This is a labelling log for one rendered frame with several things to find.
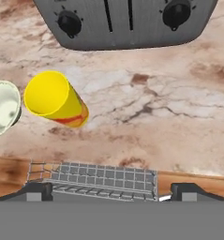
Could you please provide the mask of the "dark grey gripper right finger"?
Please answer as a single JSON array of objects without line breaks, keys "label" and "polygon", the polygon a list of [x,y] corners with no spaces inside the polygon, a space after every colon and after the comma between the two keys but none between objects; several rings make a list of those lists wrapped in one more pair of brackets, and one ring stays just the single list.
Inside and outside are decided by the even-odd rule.
[{"label": "dark grey gripper right finger", "polygon": [[211,202],[222,201],[224,197],[205,191],[195,183],[172,183],[171,201],[177,202]]}]

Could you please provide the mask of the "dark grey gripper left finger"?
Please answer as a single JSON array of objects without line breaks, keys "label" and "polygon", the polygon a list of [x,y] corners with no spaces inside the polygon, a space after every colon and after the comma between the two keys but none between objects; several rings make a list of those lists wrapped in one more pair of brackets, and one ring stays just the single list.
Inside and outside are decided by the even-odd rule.
[{"label": "dark grey gripper left finger", "polygon": [[0,202],[49,202],[52,200],[52,183],[35,182],[27,183],[17,192],[0,197]]}]

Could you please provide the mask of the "pale green bowl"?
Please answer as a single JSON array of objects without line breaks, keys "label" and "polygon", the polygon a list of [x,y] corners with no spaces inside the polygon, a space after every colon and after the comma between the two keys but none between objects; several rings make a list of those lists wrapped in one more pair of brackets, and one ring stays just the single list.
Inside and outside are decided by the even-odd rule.
[{"label": "pale green bowl", "polygon": [[14,126],[22,115],[18,87],[9,81],[0,81],[0,136]]}]

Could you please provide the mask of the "yellow cup with red stripe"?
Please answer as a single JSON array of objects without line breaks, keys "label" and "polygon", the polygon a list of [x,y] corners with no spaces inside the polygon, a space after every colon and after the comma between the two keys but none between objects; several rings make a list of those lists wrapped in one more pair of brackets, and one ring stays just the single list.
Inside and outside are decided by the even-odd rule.
[{"label": "yellow cup with red stripe", "polygon": [[89,111],[67,77],[55,70],[38,73],[23,93],[27,110],[70,128],[80,128],[88,120]]}]

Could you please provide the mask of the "silver toaster with black knobs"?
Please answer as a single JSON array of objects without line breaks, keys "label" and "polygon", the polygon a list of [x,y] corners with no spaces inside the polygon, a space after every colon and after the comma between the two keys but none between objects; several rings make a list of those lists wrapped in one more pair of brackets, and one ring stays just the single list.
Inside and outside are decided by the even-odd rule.
[{"label": "silver toaster with black knobs", "polygon": [[59,44],[74,51],[176,46],[202,34],[218,0],[33,0]]}]

